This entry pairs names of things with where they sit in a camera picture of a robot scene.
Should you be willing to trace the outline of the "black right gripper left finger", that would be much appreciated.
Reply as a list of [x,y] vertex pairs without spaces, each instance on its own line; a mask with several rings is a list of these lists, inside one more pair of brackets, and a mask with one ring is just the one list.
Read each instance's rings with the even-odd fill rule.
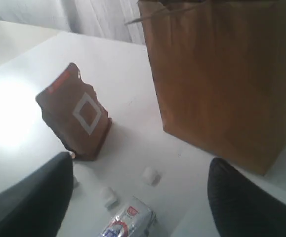
[[54,237],[74,188],[73,162],[60,152],[0,193],[0,237]]

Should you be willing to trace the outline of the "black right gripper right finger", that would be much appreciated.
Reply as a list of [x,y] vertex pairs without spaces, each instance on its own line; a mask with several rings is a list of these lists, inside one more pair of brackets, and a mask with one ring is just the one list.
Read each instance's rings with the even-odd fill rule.
[[220,236],[286,237],[286,204],[221,158],[210,163],[207,197]]

